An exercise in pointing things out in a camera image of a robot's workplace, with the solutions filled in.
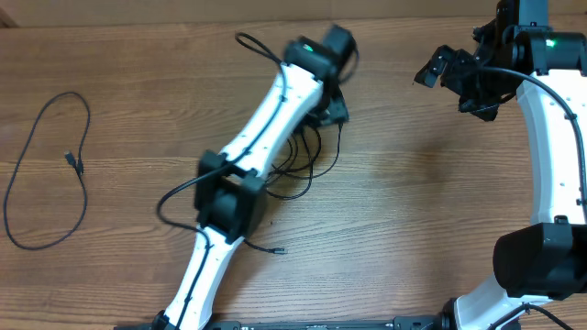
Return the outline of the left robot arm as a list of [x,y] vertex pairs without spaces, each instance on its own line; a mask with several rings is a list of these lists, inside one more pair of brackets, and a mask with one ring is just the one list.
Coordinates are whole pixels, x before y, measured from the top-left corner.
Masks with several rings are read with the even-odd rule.
[[347,63],[359,60],[349,30],[334,25],[319,42],[299,37],[287,44],[281,57],[245,32],[236,33],[235,40],[272,61],[277,74],[236,137],[218,153],[206,151],[195,178],[157,203],[157,216],[172,226],[163,215],[164,204],[176,193],[195,188],[196,223],[179,225],[194,232],[194,250],[177,293],[155,316],[153,329],[206,328],[230,260],[264,216],[267,180],[278,171],[273,162],[282,146],[303,127],[342,126],[349,119],[340,86],[350,77],[343,72]]

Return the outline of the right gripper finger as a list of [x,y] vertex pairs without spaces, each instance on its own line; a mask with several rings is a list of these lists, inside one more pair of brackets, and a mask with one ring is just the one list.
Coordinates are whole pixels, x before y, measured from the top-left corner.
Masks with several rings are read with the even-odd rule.
[[430,60],[416,73],[414,82],[432,88],[455,57],[456,51],[453,48],[447,45],[438,47]]
[[458,110],[476,116],[484,122],[493,121],[498,115],[500,103],[494,99],[474,99],[462,96],[459,99]]

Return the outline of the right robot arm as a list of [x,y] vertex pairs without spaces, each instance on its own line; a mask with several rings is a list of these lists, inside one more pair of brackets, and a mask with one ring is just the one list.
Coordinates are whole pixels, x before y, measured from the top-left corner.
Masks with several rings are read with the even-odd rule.
[[492,274],[435,316],[403,316],[396,329],[516,329],[522,314],[586,290],[586,38],[557,32],[544,1],[498,3],[472,33],[474,52],[440,46],[415,75],[459,97],[486,122],[510,100],[526,123],[533,176],[528,227],[501,236]]

